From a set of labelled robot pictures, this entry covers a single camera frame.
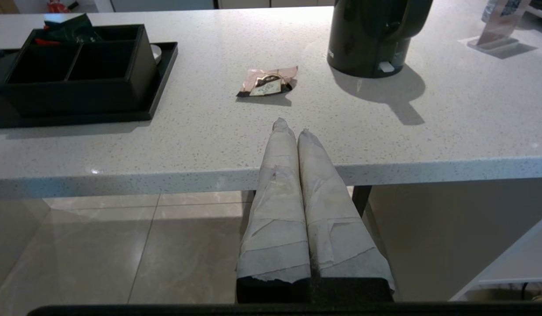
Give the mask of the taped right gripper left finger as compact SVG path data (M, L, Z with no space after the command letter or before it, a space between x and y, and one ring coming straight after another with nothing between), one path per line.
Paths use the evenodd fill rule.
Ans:
M297 142L283 118L269 135L236 272L262 281L311 276Z

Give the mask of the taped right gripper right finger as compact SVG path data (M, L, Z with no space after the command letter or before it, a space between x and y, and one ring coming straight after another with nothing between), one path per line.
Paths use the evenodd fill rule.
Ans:
M300 183L311 264L321 278L391 279L386 258L371 234L319 138L298 138Z

